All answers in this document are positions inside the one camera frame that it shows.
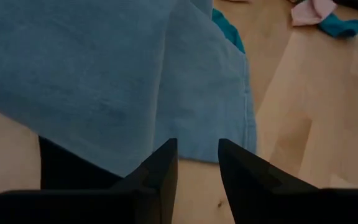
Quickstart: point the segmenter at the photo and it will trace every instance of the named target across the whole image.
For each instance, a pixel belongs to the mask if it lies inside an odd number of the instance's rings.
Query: wooden floor
[[[246,47],[258,154],[318,187],[358,187],[358,36],[294,29],[286,0],[215,0],[215,7]],[[358,18],[345,7],[336,14]],[[0,115],[0,191],[37,187],[37,136]],[[180,161],[173,223],[233,223],[217,166]]]

